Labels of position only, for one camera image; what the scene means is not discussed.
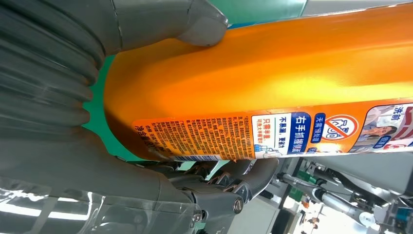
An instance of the person photo on label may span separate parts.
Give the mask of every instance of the person photo on label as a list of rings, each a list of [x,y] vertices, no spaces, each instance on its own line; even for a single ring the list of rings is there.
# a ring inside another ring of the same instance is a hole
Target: person photo on label
[[[361,131],[361,135],[358,138],[359,141],[361,140],[373,140],[378,139],[385,135],[391,135],[397,131],[397,127],[389,125],[384,127],[377,127],[371,125],[365,125],[363,130]]]
[[[390,105],[390,106],[377,106],[375,108],[372,108],[369,113],[366,116],[366,120],[364,122],[364,125],[369,125],[371,123],[377,124],[378,118],[385,114],[386,112],[394,109],[395,105]]]

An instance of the gray plastic housing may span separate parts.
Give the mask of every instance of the gray plastic housing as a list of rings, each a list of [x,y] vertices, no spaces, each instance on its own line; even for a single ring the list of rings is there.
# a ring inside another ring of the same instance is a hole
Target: gray plastic housing
[[[82,128],[105,56],[179,38],[218,43],[206,0],[0,0],[0,176],[101,195],[191,203],[165,176],[127,165]]]
[[[194,203],[58,191],[1,177],[0,200],[0,233],[14,234],[193,234],[200,212]]]

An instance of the screw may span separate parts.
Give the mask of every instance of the screw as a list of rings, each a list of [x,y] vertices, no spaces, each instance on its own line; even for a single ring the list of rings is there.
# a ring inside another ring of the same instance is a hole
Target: screw
[[[195,211],[195,214],[192,217],[193,222],[199,222],[202,220],[202,211]]]
[[[234,212],[236,214],[239,214],[239,213],[241,213],[243,208],[244,208],[244,201],[240,198],[236,199],[235,202],[234,202],[234,206],[233,206]]]

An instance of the transparent plastic sheet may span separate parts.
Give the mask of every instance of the transparent plastic sheet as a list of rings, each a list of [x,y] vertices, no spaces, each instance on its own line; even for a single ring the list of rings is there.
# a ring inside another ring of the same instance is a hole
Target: transparent plastic sheet
[[[1,234],[192,234],[196,204],[55,189],[0,177]]]

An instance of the green surface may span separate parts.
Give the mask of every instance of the green surface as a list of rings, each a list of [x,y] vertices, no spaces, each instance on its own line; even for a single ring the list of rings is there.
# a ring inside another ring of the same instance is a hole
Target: green surface
[[[123,147],[123,145],[112,134],[108,124],[106,123],[105,114],[103,111],[103,91],[105,89],[106,75],[108,74],[114,58],[115,56],[106,58],[105,64],[100,70],[99,79],[97,80],[97,83],[92,86],[94,95],[93,101],[83,105],[83,107],[88,110],[91,115],[90,122],[85,124],[84,127],[94,131],[100,136],[100,138],[102,138],[110,154],[119,156],[127,161],[138,160],[139,158]]]
[[[306,0],[212,0],[227,17],[230,24],[284,20],[301,16]],[[127,161],[139,160],[113,136],[103,112],[103,92],[106,75],[114,56],[108,57],[99,74],[99,80],[92,87],[94,98],[84,108],[91,114],[91,120],[84,126],[97,133],[112,155]]]
[[[314,177],[312,177],[310,174],[303,172],[303,171],[298,171],[297,173],[297,178],[300,178],[304,181],[310,182],[315,184],[317,179],[315,179]],[[296,188],[291,188],[290,193],[288,194],[288,196],[294,200],[296,200],[297,202],[301,202],[301,198],[302,195],[304,193],[301,190],[298,190]]]
[[[249,23],[301,16],[307,0],[210,0],[228,22]]]

